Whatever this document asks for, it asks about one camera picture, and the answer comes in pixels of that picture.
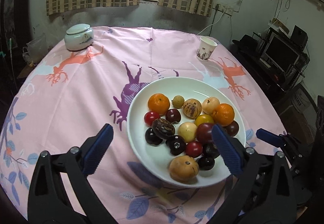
dark purple tomato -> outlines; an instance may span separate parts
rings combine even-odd
[[[239,124],[233,121],[230,125],[224,127],[224,129],[229,136],[234,137],[239,132]]]
[[[160,145],[163,140],[156,136],[153,132],[152,128],[148,128],[145,132],[145,140],[149,145],[158,146]]]
[[[212,143],[212,128],[215,124],[210,122],[202,123],[198,126],[196,131],[196,138],[197,140],[204,144]]]
[[[165,114],[165,119],[171,123],[179,123],[181,114],[177,109],[169,109]]]
[[[172,155],[179,155],[186,150],[186,142],[179,135],[169,137],[165,143],[170,148]]]
[[[203,152],[203,145],[198,141],[192,141],[186,146],[186,155],[197,158]]]
[[[144,121],[147,126],[152,127],[152,123],[156,119],[160,119],[160,115],[156,111],[149,111],[144,115]]]
[[[211,156],[203,156],[198,159],[197,163],[200,170],[208,171],[214,167],[215,160]]]
[[[219,151],[216,146],[212,143],[204,144],[202,147],[203,156],[211,156],[213,159],[219,157]]]
[[[162,118],[153,121],[152,129],[156,136],[163,140],[167,140],[169,137],[174,136],[176,132],[172,123]]]

red cherry tomato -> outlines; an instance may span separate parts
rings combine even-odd
[[[152,127],[152,123],[156,120],[156,119],[160,119],[160,115],[156,112],[156,111],[149,111],[148,113],[146,113],[144,115],[144,121],[147,124],[147,126]]]
[[[186,146],[186,155],[196,158],[203,153],[203,145],[198,141],[192,141]]]

pink tablecloth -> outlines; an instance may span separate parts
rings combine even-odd
[[[86,51],[61,41],[28,76],[14,99],[0,138],[0,183],[27,217],[30,180],[38,154],[65,153],[105,123],[114,140],[88,177],[119,223],[206,223],[231,190],[233,177],[213,187],[178,189],[153,177],[137,160],[126,135],[129,105],[148,83],[179,75],[202,80],[226,94],[240,111],[247,143],[258,152],[276,148],[255,137],[264,128],[284,133],[272,105],[228,50],[218,45],[206,64],[195,53],[199,37],[152,28],[96,27]],[[82,212],[67,187],[75,209]]]

tangerine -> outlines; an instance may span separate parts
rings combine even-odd
[[[234,109],[227,103],[221,103],[213,111],[213,119],[215,123],[219,123],[221,126],[230,125],[235,117]]]
[[[165,95],[156,93],[149,98],[147,106],[150,111],[156,111],[158,114],[164,115],[170,108],[170,101]]]

white plate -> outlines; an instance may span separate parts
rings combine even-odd
[[[144,115],[149,111],[147,107],[148,99],[155,93],[162,93],[171,101],[174,96],[181,95],[185,100],[194,98],[201,103],[208,97],[217,97],[221,103],[230,104],[235,111],[235,121],[239,124],[239,132],[236,138],[245,146],[246,135],[243,120],[234,104],[219,90],[206,83],[183,77],[170,77],[156,80],[144,87],[134,98],[127,115],[127,134],[132,149],[141,163],[152,174],[173,185],[200,188],[214,185],[221,182],[230,175],[230,172],[222,157],[215,159],[215,166],[209,171],[200,171],[197,177],[190,183],[180,183],[173,180],[168,172],[169,163],[175,156],[170,154],[165,143],[155,147],[150,146],[145,141],[145,131],[148,129],[144,123]],[[181,123],[194,120],[187,118],[182,109],[181,122],[176,124],[176,134]]]

